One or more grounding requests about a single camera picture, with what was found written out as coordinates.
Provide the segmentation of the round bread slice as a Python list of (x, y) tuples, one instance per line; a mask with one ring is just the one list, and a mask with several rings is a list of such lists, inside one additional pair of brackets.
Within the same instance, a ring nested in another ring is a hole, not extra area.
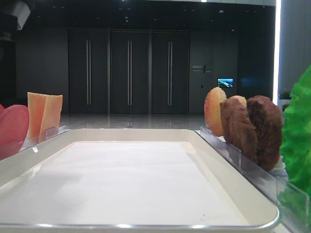
[(247, 107), (247, 100), (245, 97), (243, 96), (231, 96), (230, 99), (237, 99), (245, 108)]
[(219, 87), (210, 90), (204, 102), (204, 117), (206, 126), (216, 136), (223, 135), (220, 103), (226, 100), (226, 93)]

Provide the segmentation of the front brown meat patty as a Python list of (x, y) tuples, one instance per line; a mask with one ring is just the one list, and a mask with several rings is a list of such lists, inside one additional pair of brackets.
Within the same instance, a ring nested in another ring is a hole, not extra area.
[(258, 138), (246, 107), (238, 98), (230, 97), (220, 103), (220, 111), (226, 142), (238, 148), (243, 156), (256, 164)]

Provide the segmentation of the brown meat patty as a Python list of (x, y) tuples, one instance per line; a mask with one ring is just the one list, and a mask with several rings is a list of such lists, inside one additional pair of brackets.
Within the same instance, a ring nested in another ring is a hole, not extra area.
[(220, 103), (220, 111), (226, 142), (238, 148), (243, 156), (256, 164), (258, 138), (246, 107), (238, 98), (230, 97)]
[(261, 95), (249, 98), (246, 105), (258, 138), (257, 164), (270, 171), (280, 159), (283, 127), (281, 110), (268, 97)]

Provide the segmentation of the right orange cheese slice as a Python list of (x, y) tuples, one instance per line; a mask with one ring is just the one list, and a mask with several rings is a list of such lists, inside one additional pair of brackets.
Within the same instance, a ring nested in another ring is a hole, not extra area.
[(59, 127), (63, 95), (47, 95), (41, 122), (39, 141), (46, 138), (46, 131)]

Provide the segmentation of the orange cheese slice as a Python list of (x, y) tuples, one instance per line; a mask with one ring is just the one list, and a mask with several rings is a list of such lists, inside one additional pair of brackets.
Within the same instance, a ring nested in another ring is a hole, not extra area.
[(41, 122), (39, 141), (46, 138), (46, 131), (59, 127), (63, 95), (47, 95)]
[(27, 97), (29, 112), (28, 137), (35, 138), (39, 136), (40, 133), (47, 95), (28, 92)]

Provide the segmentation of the left orange cheese slice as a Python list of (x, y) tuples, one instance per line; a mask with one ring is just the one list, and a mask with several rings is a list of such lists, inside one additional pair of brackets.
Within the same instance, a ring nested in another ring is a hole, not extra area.
[(28, 137), (35, 138), (39, 136), (40, 133), (47, 95), (28, 92), (27, 97), (29, 112)]

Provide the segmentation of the green lettuce leaf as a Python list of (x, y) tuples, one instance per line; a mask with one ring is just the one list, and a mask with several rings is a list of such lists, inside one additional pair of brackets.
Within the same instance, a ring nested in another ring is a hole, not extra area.
[(281, 200), (293, 208), (305, 222), (311, 223), (311, 68), (301, 75), (291, 91), (292, 101), (284, 111), (280, 147), (289, 183), (302, 191), (294, 197), (285, 191)]

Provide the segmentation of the right dark door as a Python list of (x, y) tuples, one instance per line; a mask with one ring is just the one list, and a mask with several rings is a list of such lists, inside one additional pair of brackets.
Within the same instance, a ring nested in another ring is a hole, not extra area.
[(152, 33), (152, 113), (188, 112), (189, 34)]

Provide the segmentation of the middle dark door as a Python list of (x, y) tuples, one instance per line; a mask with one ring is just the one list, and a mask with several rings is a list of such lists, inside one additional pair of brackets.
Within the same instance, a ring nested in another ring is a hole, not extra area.
[(111, 33), (111, 113), (148, 113), (148, 33)]

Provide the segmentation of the left dark double door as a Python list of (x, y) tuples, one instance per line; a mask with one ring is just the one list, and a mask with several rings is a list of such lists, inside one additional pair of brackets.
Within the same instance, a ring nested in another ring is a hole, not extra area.
[(107, 113), (107, 35), (100, 30), (69, 31), (71, 113)]

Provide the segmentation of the white rectangular serving tray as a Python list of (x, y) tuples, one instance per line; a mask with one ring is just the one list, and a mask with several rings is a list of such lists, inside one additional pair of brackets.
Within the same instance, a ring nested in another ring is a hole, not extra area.
[(271, 233), (280, 219), (191, 130), (69, 130), (0, 163), (3, 233)]

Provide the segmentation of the potted green plant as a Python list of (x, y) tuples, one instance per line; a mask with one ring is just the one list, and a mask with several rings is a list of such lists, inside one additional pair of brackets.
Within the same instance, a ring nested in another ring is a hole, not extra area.
[(282, 112), (285, 111), (292, 101), (290, 94), (291, 93), (286, 89), (279, 91), (277, 105), (280, 107)]

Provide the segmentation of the left clear acrylic food rack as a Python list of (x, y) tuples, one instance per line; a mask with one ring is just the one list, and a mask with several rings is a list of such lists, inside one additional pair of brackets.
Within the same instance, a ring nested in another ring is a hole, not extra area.
[(65, 133), (66, 131), (68, 131), (66, 126), (50, 128), (38, 136), (32, 138), (26, 136), (26, 139), (23, 141), (3, 145), (0, 147), (0, 160), (9, 158), (25, 149), (36, 147), (39, 143), (47, 141), (48, 139)]

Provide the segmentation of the right clear acrylic food rack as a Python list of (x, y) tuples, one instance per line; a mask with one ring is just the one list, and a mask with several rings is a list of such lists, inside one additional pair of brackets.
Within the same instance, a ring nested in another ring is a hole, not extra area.
[(311, 231), (311, 198), (289, 182), (283, 162), (279, 162), (272, 171), (265, 171), (243, 156), (239, 149), (227, 144), (223, 138), (216, 137), (207, 128), (201, 127), (197, 133), (258, 191), (280, 208), (282, 225), (287, 231)]

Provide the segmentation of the small wall display screen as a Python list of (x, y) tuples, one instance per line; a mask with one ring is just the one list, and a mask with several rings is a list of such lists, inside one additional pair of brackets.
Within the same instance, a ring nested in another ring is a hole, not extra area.
[(232, 78), (218, 78), (217, 86), (220, 88), (233, 88), (234, 80)]

